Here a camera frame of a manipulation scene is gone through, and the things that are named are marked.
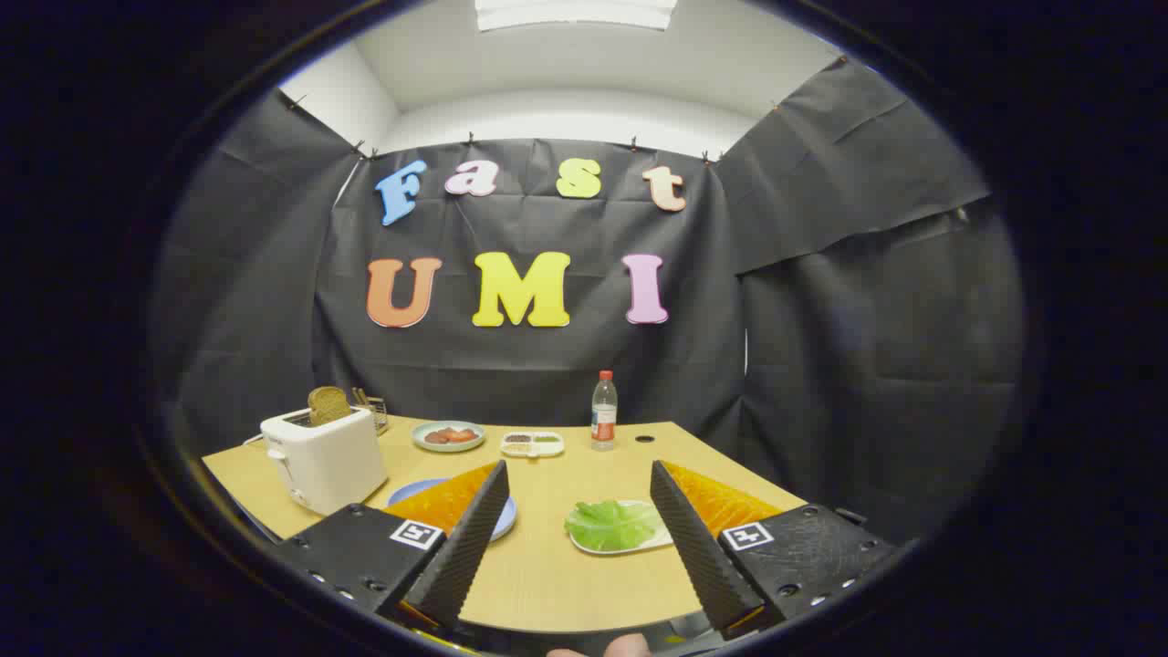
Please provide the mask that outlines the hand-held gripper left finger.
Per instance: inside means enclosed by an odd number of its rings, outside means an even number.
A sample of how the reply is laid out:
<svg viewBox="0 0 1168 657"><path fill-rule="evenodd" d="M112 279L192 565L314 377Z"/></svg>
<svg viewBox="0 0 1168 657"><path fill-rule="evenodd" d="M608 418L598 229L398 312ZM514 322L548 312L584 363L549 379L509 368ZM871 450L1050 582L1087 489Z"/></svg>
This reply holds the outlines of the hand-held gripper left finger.
<svg viewBox="0 0 1168 657"><path fill-rule="evenodd" d="M509 497L496 459L388 509L346 505L276 542L274 558L354 609L454 631Z"/></svg>

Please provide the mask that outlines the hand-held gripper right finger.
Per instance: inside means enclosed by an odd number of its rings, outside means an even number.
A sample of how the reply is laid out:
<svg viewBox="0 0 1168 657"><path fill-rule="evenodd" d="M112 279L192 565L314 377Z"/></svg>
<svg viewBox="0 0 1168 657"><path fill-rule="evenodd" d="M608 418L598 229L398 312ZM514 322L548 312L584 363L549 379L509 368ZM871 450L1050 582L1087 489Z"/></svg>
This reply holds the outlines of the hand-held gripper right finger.
<svg viewBox="0 0 1168 657"><path fill-rule="evenodd" d="M894 554L850 516L813 504L780 510L663 459L652 466L651 499L723 639L813 611Z"/></svg>

